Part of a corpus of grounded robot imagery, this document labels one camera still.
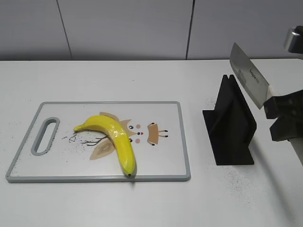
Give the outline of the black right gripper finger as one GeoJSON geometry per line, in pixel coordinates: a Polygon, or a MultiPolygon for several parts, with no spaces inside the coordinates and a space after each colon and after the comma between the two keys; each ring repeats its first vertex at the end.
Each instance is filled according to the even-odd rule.
{"type": "Polygon", "coordinates": [[[270,127],[273,141],[284,141],[303,137],[303,117],[289,114],[269,114],[269,119],[276,121],[270,127]]]}

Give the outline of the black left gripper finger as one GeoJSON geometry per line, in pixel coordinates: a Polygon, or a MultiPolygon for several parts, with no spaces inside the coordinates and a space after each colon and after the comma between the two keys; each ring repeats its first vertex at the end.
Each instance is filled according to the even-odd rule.
{"type": "Polygon", "coordinates": [[[272,96],[264,103],[267,119],[286,117],[293,120],[303,119],[303,91],[284,96],[272,96]]]}

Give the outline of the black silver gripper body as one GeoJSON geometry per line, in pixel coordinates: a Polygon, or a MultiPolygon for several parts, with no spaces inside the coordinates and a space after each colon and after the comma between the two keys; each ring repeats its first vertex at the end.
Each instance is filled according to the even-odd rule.
{"type": "Polygon", "coordinates": [[[303,52],[303,26],[288,30],[283,47],[288,52],[303,52]]]}

